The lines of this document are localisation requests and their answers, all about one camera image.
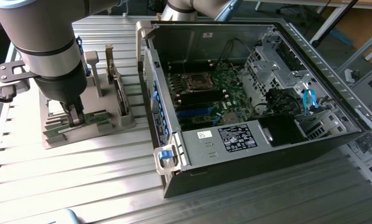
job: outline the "aluminum work table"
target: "aluminum work table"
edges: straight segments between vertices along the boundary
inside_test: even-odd
[[[52,223],[63,208],[83,223],[372,223],[372,184],[340,150],[309,163],[163,198],[135,53],[135,23],[154,19],[94,16],[75,23],[84,51],[99,51],[99,72],[104,45],[114,45],[135,128],[44,150],[38,88],[0,104],[0,223]],[[11,48],[8,61],[15,54]]]

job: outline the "blue latch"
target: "blue latch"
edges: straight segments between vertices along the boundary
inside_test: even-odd
[[[163,150],[159,152],[159,159],[171,159],[174,157],[171,150]]]

